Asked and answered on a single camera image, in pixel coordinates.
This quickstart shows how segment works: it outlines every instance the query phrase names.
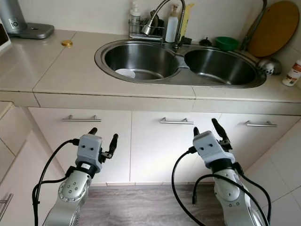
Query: soap dispenser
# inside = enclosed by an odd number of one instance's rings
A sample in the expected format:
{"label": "soap dispenser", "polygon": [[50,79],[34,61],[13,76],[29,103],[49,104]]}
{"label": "soap dispenser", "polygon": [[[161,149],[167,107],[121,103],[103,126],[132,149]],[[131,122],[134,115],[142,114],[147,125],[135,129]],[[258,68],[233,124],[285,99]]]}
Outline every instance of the soap dispenser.
{"label": "soap dispenser", "polygon": [[167,30],[166,30],[166,37],[165,41],[166,42],[174,42],[175,40],[175,35],[178,27],[178,10],[179,5],[178,4],[173,4],[172,5],[172,10],[170,17],[168,18],[168,23],[167,23]]}

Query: sink basin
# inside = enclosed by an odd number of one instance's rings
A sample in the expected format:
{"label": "sink basin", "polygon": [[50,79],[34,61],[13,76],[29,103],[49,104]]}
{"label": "sink basin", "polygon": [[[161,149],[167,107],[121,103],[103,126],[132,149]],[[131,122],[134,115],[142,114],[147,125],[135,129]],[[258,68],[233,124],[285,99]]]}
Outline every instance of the sink basin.
{"label": "sink basin", "polygon": [[117,78],[131,79],[118,74],[117,69],[135,72],[135,80],[159,80],[173,75],[177,65],[173,64],[174,52],[158,45],[141,41],[118,41],[103,46],[97,51],[98,66]]}
{"label": "sink basin", "polygon": [[[174,51],[170,44],[121,40],[100,47],[95,62],[107,74],[136,83],[252,88],[266,80],[246,56],[196,45]],[[135,77],[117,69],[131,70]]]}
{"label": "sink basin", "polygon": [[198,76],[228,85],[243,85],[256,78],[256,69],[249,62],[228,52],[198,49],[185,56],[187,66]]}

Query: dish rack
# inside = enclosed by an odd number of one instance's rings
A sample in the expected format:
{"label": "dish rack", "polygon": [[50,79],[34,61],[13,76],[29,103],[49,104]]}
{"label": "dish rack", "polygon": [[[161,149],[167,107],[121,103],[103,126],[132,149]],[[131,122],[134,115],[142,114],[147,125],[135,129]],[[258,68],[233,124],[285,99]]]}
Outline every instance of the dish rack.
{"label": "dish rack", "polygon": [[146,35],[143,34],[142,28],[144,25],[141,24],[128,24],[128,35],[132,39],[142,39],[142,40],[155,40],[155,41],[163,41],[163,33],[165,30],[165,27],[151,27],[152,28],[152,34]]}

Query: coffee machine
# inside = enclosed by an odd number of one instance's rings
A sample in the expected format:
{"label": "coffee machine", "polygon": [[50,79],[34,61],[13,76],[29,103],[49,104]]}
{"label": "coffee machine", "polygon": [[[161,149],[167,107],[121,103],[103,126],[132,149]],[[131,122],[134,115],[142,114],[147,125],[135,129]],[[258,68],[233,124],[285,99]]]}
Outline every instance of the coffee machine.
{"label": "coffee machine", "polygon": [[18,0],[0,0],[0,18],[10,37],[44,39],[54,31],[49,24],[26,23]]}

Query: kitchen faucet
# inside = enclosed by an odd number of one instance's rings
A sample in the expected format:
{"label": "kitchen faucet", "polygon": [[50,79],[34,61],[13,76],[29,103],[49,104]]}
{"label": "kitchen faucet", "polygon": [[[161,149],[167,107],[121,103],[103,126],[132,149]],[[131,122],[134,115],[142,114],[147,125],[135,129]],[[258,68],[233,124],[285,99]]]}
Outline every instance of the kitchen faucet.
{"label": "kitchen faucet", "polygon": [[[157,15],[157,13],[160,11],[160,9],[167,3],[169,2],[170,0],[163,0],[160,5],[157,7],[154,15],[151,17],[151,19],[147,22],[147,24],[142,28],[142,33],[146,34],[146,35],[149,35],[150,32],[151,32],[151,24],[155,18],[155,16]],[[181,12],[181,17],[180,17],[180,21],[178,23],[178,27],[177,27],[177,31],[176,31],[176,34],[175,34],[175,41],[174,41],[174,48],[179,48],[179,43],[180,43],[180,40],[181,40],[181,28],[182,28],[182,24],[183,24],[183,18],[184,18],[184,12],[185,12],[185,1],[184,0],[181,0],[181,3],[182,3],[182,12]]]}

